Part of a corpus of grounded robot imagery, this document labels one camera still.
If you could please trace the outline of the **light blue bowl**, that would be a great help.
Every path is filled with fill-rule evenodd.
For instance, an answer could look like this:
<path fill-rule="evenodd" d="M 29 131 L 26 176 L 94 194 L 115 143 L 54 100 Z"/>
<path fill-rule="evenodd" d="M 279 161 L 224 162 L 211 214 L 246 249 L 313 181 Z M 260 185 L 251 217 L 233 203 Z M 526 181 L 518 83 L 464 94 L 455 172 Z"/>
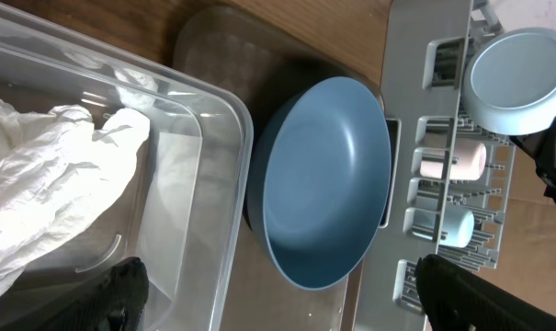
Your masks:
<path fill-rule="evenodd" d="M 487 131 L 518 136 L 548 129 L 556 118 L 556 30 L 516 29 L 486 43 L 467 66 L 461 96 Z"/>

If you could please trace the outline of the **pink cup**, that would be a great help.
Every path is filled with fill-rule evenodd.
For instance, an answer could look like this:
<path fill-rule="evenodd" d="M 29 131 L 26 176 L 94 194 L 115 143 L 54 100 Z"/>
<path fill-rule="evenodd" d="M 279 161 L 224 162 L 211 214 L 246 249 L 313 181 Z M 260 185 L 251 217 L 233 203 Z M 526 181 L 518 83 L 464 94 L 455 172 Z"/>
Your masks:
<path fill-rule="evenodd" d="M 428 148 L 433 147 L 433 150 L 425 150 L 420 165 L 420 174 L 423 177 L 441 178 L 445 153 L 436 151 L 436 148 L 443 148 L 446 140 L 445 135 L 426 134 L 424 144 Z M 453 158 L 457 161 L 451 163 L 450 180 L 478 180 L 486 165 L 486 147 L 478 141 L 457 138 L 454 142 Z"/>

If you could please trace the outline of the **white tissue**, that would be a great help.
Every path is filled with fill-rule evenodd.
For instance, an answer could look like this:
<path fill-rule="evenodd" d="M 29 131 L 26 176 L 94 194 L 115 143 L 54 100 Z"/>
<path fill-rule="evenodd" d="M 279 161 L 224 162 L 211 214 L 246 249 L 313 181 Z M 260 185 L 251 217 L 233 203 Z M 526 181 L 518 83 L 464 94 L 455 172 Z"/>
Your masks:
<path fill-rule="evenodd" d="M 80 105 L 20 113 L 0 98 L 0 297 L 121 196 L 149 134 L 132 108 L 97 129 Z"/>

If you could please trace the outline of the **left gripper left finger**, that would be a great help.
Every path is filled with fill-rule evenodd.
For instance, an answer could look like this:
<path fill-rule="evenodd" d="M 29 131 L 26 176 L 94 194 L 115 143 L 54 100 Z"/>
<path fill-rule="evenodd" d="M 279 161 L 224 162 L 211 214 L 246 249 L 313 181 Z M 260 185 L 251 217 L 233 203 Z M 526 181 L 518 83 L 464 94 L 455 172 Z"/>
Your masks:
<path fill-rule="evenodd" d="M 147 269 L 129 257 L 76 288 L 41 330 L 136 330 L 149 297 Z"/>

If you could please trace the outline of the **dark blue plate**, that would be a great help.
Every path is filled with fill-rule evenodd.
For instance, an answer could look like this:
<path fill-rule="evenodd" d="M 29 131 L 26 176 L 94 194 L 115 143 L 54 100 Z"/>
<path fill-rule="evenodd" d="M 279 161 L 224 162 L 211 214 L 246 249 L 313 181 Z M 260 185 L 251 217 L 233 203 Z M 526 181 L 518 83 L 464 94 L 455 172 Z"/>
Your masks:
<path fill-rule="evenodd" d="M 246 213 L 292 285 L 319 291 L 366 255 L 387 207 L 391 139 L 380 103 L 356 79 L 325 79 L 289 99 L 254 148 Z"/>

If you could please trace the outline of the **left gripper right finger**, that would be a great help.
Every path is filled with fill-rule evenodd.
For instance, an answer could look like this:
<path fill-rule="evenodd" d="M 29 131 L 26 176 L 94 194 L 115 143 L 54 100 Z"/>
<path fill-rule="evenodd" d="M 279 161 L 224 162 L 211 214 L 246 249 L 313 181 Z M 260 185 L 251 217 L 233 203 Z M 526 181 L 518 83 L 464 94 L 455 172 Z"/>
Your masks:
<path fill-rule="evenodd" d="M 556 316 L 441 256 L 419 259 L 415 277 L 420 303 L 434 331 L 556 331 Z"/>

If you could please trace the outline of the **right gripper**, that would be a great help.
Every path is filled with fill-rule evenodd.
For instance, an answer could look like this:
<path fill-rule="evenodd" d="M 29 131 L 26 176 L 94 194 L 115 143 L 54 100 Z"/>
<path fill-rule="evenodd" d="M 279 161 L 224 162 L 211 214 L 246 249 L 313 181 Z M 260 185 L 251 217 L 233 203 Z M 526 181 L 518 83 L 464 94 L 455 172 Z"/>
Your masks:
<path fill-rule="evenodd" d="M 534 160 L 536 174 L 546 185 L 543 196 L 556 205 L 556 117 L 546 130 L 509 139 Z"/>

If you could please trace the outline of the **light blue cup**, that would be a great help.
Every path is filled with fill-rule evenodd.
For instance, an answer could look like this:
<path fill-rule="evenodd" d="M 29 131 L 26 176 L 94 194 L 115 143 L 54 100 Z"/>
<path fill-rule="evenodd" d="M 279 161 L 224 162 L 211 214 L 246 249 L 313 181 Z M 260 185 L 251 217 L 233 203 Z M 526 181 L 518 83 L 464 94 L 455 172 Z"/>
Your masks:
<path fill-rule="evenodd" d="M 413 234 L 424 239 L 433 238 L 436 216 L 431 212 L 415 211 Z M 474 230 L 473 213 L 460 206 L 447 206 L 441 227 L 440 244 L 463 248 L 471 240 Z"/>

